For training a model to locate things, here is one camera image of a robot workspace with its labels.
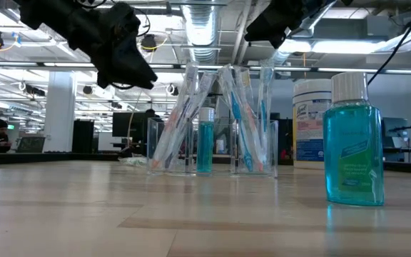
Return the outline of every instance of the wooden table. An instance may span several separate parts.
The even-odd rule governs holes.
[[[386,205],[325,200],[323,171],[147,176],[115,162],[0,166],[0,256],[411,256],[411,174]]]

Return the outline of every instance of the disinfecting wipes container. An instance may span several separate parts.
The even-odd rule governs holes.
[[[331,105],[331,80],[296,84],[293,97],[294,167],[324,169],[323,113]]]

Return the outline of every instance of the bottle label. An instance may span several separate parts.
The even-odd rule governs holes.
[[[339,189],[341,191],[372,192],[372,149],[369,141],[347,146],[342,149],[339,158]]]
[[[303,101],[294,106],[296,161],[324,161],[323,114],[331,100]]]

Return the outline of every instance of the green label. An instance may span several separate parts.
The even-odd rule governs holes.
[[[339,189],[372,192],[372,151],[369,141],[345,147],[339,158]]]

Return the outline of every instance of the ceiling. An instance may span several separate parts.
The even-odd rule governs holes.
[[[125,1],[134,6],[166,6],[164,1]],[[228,64],[234,60],[234,64],[248,64],[249,62],[268,59],[274,54],[273,47],[267,42],[255,42],[247,47],[247,43],[242,39],[240,32],[268,5],[269,1],[264,0],[231,0],[218,1],[224,3],[217,6],[218,26],[215,43],[211,46],[217,51],[217,58],[214,64]],[[81,51],[72,51],[67,42],[54,31],[46,26],[34,31],[17,21],[17,10],[0,9],[0,31],[3,32],[4,48],[7,51],[0,51],[0,61],[35,61],[35,62],[88,62],[90,59]],[[381,33],[391,39],[403,32],[397,24],[405,20],[403,14],[410,14],[411,1],[364,1],[355,0],[351,6],[343,6],[338,2],[324,19],[317,25],[315,35],[311,39],[303,39],[309,44],[325,40],[328,35],[336,36],[333,40],[359,39],[367,41],[371,39],[363,38],[361,34],[353,34],[355,31],[347,31],[350,26],[360,26],[367,29],[374,35]],[[151,23],[150,34],[154,34],[159,46],[152,54],[143,52],[147,62],[152,64],[186,64],[192,59],[190,41],[186,31],[186,21],[182,16],[153,15],[146,12]],[[142,24],[146,23],[144,15],[138,15]],[[378,54],[328,54],[328,53],[292,53],[286,62],[291,66],[323,66],[340,68],[369,68],[379,67],[387,58],[387,52]],[[411,52],[406,51],[398,54],[389,65],[392,69],[411,69]],[[133,109],[145,111],[155,109],[161,116],[168,113],[173,108],[176,96],[168,93],[172,86],[182,86],[183,74],[181,73],[157,73],[158,81],[154,83],[155,88],[151,91],[131,89],[126,91],[115,90],[108,87],[101,89],[96,86],[95,71],[74,71],[78,81],[76,118],[95,119],[97,129],[100,131],[109,130],[108,125],[111,118],[104,116],[112,111],[131,111]],[[0,68],[0,98],[12,99],[11,101],[0,101],[0,118],[22,122],[22,128],[27,131],[37,131],[42,129],[45,118],[46,102],[23,101],[32,99],[32,95],[24,93],[25,85],[35,86],[45,91],[47,94],[49,84],[49,71],[36,69],[5,69]],[[83,93],[85,86],[94,88],[93,94]],[[122,109],[111,107],[110,103],[90,103],[89,99],[113,99],[136,101],[140,103],[122,104]]]

